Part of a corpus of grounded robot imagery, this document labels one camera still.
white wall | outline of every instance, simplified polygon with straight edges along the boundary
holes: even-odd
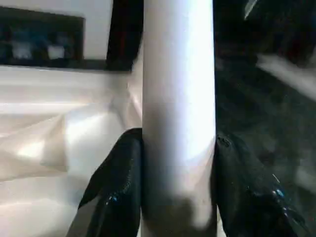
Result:
[[[0,0],[0,6],[85,18],[84,57],[105,59],[108,49],[113,0]]]

metal pole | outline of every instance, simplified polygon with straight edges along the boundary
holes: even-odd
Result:
[[[210,236],[211,0],[145,0],[142,236]]]

white cylinder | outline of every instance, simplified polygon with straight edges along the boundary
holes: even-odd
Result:
[[[212,1],[144,2],[142,235],[204,236],[215,221]]]

black glossy material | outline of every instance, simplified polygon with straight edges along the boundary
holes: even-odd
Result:
[[[216,200],[227,236],[312,236],[278,179],[240,138],[220,132],[214,162]]]
[[[215,62],[224,230],[229,237],[315,236],[316,103],[252,60]]]
[[[142,130],[125,132],[90,179],[67,237],[136,237]]]

white surface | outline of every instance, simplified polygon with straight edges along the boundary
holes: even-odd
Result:
[[[0,74],[1,236],[62,237],[91,174],[126,129],[141,125],[128,77],[15,67]]]
[[[154,223],[145,236],[162,236],[162,222],[165,234],[203,233],[215,221],[208,191],[216,132],[212,1],[146,0],[144,11],[144,203]],[[187,202],[188,223],[174,218]]]
[[[113,0],[0,0],[1,6],[81,16],[85,18],[84,56],[105,59]]]
[[[132,75],[128,79],[128,89],[139,117],[143,116],[143,44],[134,63]]]

